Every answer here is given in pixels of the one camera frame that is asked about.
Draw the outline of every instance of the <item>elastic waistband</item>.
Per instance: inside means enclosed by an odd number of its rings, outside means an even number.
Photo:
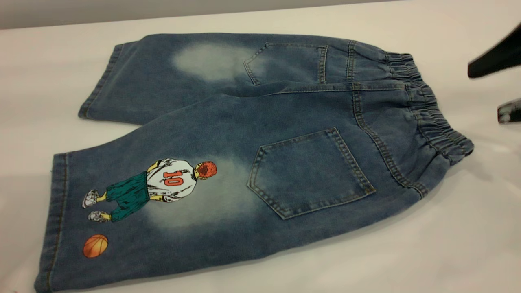
[[[386,52],[386,61],[392,78],[410,85],[411,111],[418,120],[418,128],[427,142],[445,156],[451,165],[470,155],[474,149],[472,142],[463,134],[451,128],[438,108],[432,89],[421,78],[418,67],[410,54]]]

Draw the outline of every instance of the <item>black object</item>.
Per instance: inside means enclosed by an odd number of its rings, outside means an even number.
[[[518,65],[521,65],[521,23],[503,41],[468,64],[468,77],[483,77]]]
[[[521,99],[510,101],[498,107],[498,122],[520,122],[521,121]]]

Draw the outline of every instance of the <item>green shorts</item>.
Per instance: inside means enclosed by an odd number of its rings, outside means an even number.
[[[112,222],[117,222],[137,212],[149,200],[146,171],[107,187],[107,201],[118,203],[118,207],[110,213]]]

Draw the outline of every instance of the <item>denim fabric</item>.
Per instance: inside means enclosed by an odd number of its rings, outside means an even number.
[[[473,149],[411,55],[320,36],[117,45],[79,116],[143,126],[54,156],[38,292],[259,259],[359,229],[425,197]],[[121,208],[98,198],[83,209],[89,190],[101,197],[144,171],[147,186],[132,187],[147,188],[142,208],[88,219]],[[105,237],[96,257],[93,235]]]

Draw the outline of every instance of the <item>back pocket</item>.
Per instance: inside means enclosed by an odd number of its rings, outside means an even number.
[[[376,191],[335,127],[261,146],[248,187],[282,219]]]
[[[244,61],[253,84],[276,81],[326,83],[327,46],[266,43]]]

